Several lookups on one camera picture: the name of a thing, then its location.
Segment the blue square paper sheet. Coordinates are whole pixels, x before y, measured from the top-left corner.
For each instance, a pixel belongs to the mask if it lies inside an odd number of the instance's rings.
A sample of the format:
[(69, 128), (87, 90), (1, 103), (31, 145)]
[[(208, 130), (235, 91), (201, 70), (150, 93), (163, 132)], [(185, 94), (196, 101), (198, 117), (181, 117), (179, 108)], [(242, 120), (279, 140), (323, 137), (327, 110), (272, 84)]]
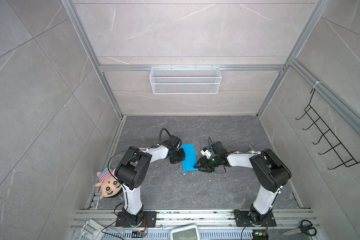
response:
[(181, 148), (185, 151), (185, 154), (186, 154), (186, 158), (182, 162), (183, 171), (184, 172), (197, 171), (197, 169), (194, 168), (194, 165), (197, 163), (195, 146), (194, 145), (182, 145)]

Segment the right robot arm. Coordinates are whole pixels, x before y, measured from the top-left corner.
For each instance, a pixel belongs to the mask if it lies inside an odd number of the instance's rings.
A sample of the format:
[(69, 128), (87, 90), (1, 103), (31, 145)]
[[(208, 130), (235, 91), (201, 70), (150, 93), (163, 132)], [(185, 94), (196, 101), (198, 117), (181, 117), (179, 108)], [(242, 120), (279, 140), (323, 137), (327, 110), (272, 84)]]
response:
[(261, 224), (272, 213), (273, 203), (292, 177), (289, 168), (271, 150), (228, 152), (221, 142), (201, 150), (202, 157), (194, 165), (199, 172), (212, 173), (219, 166), (253, 169), (261, 184), (256, 200), (250, 207), (252, 224)]

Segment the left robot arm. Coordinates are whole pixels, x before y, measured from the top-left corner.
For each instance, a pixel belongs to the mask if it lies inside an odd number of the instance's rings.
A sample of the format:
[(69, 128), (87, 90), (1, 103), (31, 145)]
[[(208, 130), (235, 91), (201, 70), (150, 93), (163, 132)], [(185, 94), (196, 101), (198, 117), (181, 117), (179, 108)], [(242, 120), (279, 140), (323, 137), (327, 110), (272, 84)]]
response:
[(163, 143), (149, 148), (131, 146), (126, 150), (115, 169), (115, 177), (122, 184), (125, 198), (124, 210), (127, 216), (139, 218), (142, 215), (140, 186), (146, 177), (150, 163), (164, 159), (168, 159), (171, 164), (183, 162), (186, 153), (181, 146), (181, 139), (172, 135)]

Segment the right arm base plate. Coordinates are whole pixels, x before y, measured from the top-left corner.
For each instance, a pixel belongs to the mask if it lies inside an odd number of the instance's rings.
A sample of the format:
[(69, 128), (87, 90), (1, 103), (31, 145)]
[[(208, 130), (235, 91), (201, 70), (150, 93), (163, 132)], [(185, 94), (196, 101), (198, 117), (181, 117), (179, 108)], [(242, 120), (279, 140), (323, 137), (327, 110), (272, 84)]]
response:
[(234, 210), (234, 219), (237, 227), (255, 226), (255, 227), (276, 227), (277, 223), (273, 215), (273, 210), (270, 210), (264, 215), (260, 215), (257, 211), (240, 211)]

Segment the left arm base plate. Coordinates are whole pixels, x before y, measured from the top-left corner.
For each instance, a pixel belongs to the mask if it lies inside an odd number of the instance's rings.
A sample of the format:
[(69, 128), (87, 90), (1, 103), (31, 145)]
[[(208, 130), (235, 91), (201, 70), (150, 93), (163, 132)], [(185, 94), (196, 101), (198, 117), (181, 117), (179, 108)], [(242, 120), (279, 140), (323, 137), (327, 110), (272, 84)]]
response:
[(128, 212), (119, 212), (116, 227), (148, 227), (154, 228), (157, 221), (157, 212), (155, 211), (140, 211), (136, 215), (131, 215)]

